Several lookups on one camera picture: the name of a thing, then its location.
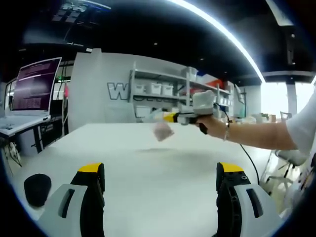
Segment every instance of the pink object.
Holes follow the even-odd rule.
[[[68,90],[68,86],[66,85],[65,86],[65,95],[66,95],[66,97],[68,97],[68,93],[69,93],[69,90]]]
[[[174,132],[171,130],[170,126],[165,122],[159,122],[155,125],[154,134],[158,141],[163,141],[166,138],[172,136]]]

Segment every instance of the bracelet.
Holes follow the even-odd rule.
[[[223,141],[226,141],[229,137],[229,125],[230,125],[229,122],[225,123],[225,136],[223,138]]]

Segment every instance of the human arm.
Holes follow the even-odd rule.
[[[207,127],[211,136],[224,138],[226,126],[213,116],[199,118],[198,123]],[[296,145],[287,131],[285,123],[235,124],[229,128],[229,141],[264,149],[294,150]]]
[[[212,116],[199,118],[208,128],[208,134],[224,138],[225,124]],[[309,153],[316,132],[316,94],[314,93],[305,108],[284,123],[230,124],[228,140],[244,145],[275,149],[299,149]]]

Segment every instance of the computer monitor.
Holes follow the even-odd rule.
[[[42,60],[20,69],[12,111],[49,111],[53,84],[61,57]]]
[[[236,88],[236,92],[237,92],[237,96],[238,96],[238,101],[241,102],[242,104],[244,104],[244,103],[245,103],[245,97],[244,97],[244,95],[242,94],[242,92],[241,92],[239,86],[237,86],[237,85],[235,84],[235,88]]]

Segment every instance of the ceiling light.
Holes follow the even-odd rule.
[[[107,8],[107,9],[111,9],[109,6],[105,6],[105,5],[100,4],[98,2],[89,1],[89,0],[79,0],[79,1],[83,1],[83,2],[86,2],[86,3],[91,3],[91,4],[94,4],[94,5],[97,5],[97,6],[101,6],[101,7]]]
[[[257,75],[258,75],[259,79],[261,80],[261,82],[262,83],[266,82],[264,77],[263,77],[263,75],[262,75],[262,73],[261,73],[261,71],[259,70],[257,64],[252,59],[252,57],[249,55],[247,50],[241,45],[241,43],[235,38],[235,36],[232,33],[230,33],[224,26],[222,26],[218,21],[216,21],[213,17],[211,17],[210,15],[206,14],[204,11],[200,10],[196,6],[186,2],[184,0],[168,0],[168,1],[171,1],[171,2],[173,2],[175,4],[178,4],[178,5],[182,6],[182,7],[190,10],[191,12],[194,12],[196,15],[202,17],[203,19],[205,19],[206,21],[211,23],[214,27],[216,27],[219,31],[221,31],[242,52],[242,54],[246,57],[248,62],[251,64],[251,66],[253,67],[253,69],[257,73]]]

